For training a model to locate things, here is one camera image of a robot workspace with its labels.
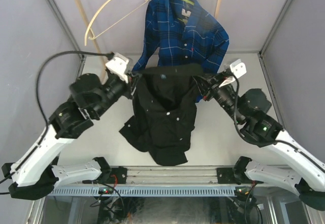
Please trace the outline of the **black shirt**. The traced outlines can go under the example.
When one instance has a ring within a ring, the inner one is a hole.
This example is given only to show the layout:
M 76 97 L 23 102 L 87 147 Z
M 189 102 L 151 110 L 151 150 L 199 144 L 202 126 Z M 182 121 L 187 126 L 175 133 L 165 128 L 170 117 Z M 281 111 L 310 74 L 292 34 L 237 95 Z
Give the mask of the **black shirt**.
M 200 94 L 195 78 L 203 73 L 194 63 L 139 71 L 132 99 L 134 114 L 120 134 L 136 150 L 148 152 L 158 165 L 186 163 Z

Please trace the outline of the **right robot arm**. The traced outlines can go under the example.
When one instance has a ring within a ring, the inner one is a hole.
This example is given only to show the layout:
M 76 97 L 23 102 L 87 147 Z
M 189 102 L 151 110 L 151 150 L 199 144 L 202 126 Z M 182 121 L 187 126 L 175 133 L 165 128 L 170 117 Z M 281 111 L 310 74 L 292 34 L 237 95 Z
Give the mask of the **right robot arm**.
M 303 148 L 277 120 L 267 114 L 271 108 L 264 92 L 253 88 L 238 95 L 238 78 L 231 71 L 194 77 L 203 100 L 215 99 L 233 120 L 240 138 L 280 156 L 289 169 L 261 164 L 241 156 L 233 167 L 237 182 L 266 183 L 295 194 L 304 204 L 324 211 L 324 163 Z

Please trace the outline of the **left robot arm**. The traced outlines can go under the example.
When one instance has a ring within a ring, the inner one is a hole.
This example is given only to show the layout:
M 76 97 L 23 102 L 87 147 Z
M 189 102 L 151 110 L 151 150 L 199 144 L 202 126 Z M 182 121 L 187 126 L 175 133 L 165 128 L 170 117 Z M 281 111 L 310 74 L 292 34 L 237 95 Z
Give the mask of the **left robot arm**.
M 74 166 L 54 165 L 53 160 L 100 117 L 118 99 L 131 90 L 132 76 L 108 71 L 102 84 L 96 74 L 83 74 L 69 86 L 70 97 L 61 104 L 47 121 L 44 132 L 15 163 L 5 163 L 5 179 L 12 179 L 8 188 L 13 199 L 38 200 L 59 186 L 80 181 L 106 183 L 111 178 L 111 167 L 104 157 Z

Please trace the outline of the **cream wooden hanger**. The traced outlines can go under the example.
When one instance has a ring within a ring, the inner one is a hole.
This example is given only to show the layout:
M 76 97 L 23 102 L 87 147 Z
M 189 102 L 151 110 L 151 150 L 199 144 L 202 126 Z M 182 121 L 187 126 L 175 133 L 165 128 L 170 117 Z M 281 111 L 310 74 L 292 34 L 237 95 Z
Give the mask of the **cream wooden hanger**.
M 137 29 L 144 25 L 145 12 L 150 0 L 106 0 L 94 13 L 87 25 L 84 45 L 95 42 L 100 37 L 104 40 L 121 40 L 126 34 L 138 34 Z

